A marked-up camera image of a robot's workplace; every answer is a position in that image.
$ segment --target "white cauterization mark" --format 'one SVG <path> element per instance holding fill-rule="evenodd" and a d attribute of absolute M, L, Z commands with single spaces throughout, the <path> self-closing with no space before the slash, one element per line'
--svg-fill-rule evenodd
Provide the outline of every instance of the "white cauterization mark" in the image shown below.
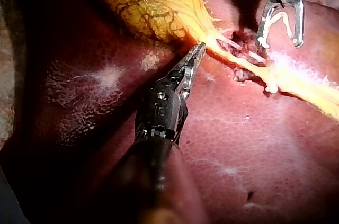
<path fill-rule="evenodd" d="M 213 170 L 213 173 L 219 175 L 218 180 L 222 180 L 226 184 L 233 184 L 233 186 L 240 192 L 247 193 L 249 190 L 245 186 L 244 171 L 245 168 L 241 166 L 226 166 L 216 158 L 199 158 L 196 160 L 204 166 L 208 166 L 208 170 Z"/>
<path fill-rule="evenodd" d="M 214 78 L 214 75 L 212 75 L 211 73 L 208 73 L 205 70 L 202 73 L 205 76 L 205 78 L 207 79 L 207 81 L 209 81 L 209 82 L 215 82 L 216 81 L 216 79 Z"/>
<path fill-rule="evenodd" d="M 117 88 L 119 78 L 123 75 L 123 67 L 107 66 L 95 74 L 89 74 L 100 82 L 101 89 Z"/>
<path fill-rule="evenodd" d="M 244 208 L 258 208 L 260 210 L 278 210 L 279 208 L 278 207 L 273 207 L 271 205 L 260 205 L 260 204 L 256 204 L 256 203 L 252 203 L 252 202 L 249 202 L 249 203 L 246 203 L 243 205 Z"/>
<path fill-rule="evenodd" d="M 281 12 L 278 12 L 276 15 L 274 15 L 270 19 L 270 21 L 265 25 L 265 28 L 263 30 L 263 36 L 258 38 L 258 42 L 263 48 L 265 48 L 265 49 L 270 48 L 270 45 L 267 43 L 267 38 L 268 38 L 269 33 L 270 33 L 270 28 L 271 28 L 272 24 L 276 23 L 280 18 L 282 18 L 282 22 L 286 26 L 286 31 L 287 31 L 288 37 L 290 39 L 293 38 L 293 33 L 291 31 L 290 22 L 288 21 L 288 14 L 285 11 L 281 11 Z"/>
<path fill-rule="evenodd" d="M 158 68 L 159 61 L 159 52 L 154 54 L 154 52 L 151 51 L 146 54 L 144 59 L 141 61 L 140 69 L 143 71 L 148 71 L 149 69 L 156 70 Z"/>
<path fill-rule="evenodd" d="M 55 62 L 47 71 L 47 103 L 59 105 L 65 114 L 58 123 L 59 144 L 72 146 L 76 139 L 95 129 L 94 116 L 111 112 L 123 90 L 121 77 L 126 70 L 107 65 L 96 72 L 77 70 Z"/>
<path fill-rule="evenodd" d="M 269 57 L 274 61 L 275 68 L 288 68 L 304 81 L 338 89 L 338 84 L 336 82 L 330 81 L 327 75 L 325 75 L 324 78 L 321 78 L 318 71 L 302 62 L 293 60 L 283 51 L 270 52 Z"/>

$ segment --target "metal screw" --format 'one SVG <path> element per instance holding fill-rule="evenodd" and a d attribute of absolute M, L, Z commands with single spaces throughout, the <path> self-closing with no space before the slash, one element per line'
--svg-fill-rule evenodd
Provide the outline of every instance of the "metal screw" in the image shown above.
<path fill-rule="evenodd" d="M 157 96 L 158 96 L 158 99 L 159 99 L 159 100 L 166 100 L 166 99 L 168 99 L 167 94 L 164 93 L 164 92 L 158 92 L 158 93 L 157 93 Z"/>

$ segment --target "metal jaw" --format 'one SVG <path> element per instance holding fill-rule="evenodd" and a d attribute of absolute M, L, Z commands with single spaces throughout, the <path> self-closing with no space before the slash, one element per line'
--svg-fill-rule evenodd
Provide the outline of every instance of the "metal jaw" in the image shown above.
<path fill-rule="evenodd" d="M 186 100 L 205 55 L 205 43 L 196 44 L 142 99 L 135 119 L 136 137 L 157 136 L 176 144 L 188 116 Z"/>
<path fill-rule="evenodd" d="M 261 18 L 259 29 L 257 32 L 256 42 L 259 46 L 268 48 L 267 36 L 270 28 L 270 21 L 275 10 L 284 8 L 286 4 L 295 8 L 295 32 L 291 36 L 292 43 L 296 48 L 302 47 L 304 44 L 304 3 L 302 0 L 268 0 Z"/>

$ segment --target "surgical clip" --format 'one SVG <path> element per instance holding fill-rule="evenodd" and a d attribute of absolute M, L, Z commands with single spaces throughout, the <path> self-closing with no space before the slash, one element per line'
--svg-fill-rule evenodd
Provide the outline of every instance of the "surgical clip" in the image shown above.
<path fill-rule="evenodd" d="M 286 4 L 291 5 L 295 9 L 295 32 L 294 35 L 289 29 L 288 19 L 284 19 L 287 27 L 289 38 L 296 48 L 302 47 L 304 44 L 304 3 L 302 0 L 268 0 L 263 11 L 259 29 L 257 32 L 256 43 L 264 48 L 269 48 L 267 37 L 271 27 L 271 19 L 275 10 L 284 8 Z"/>

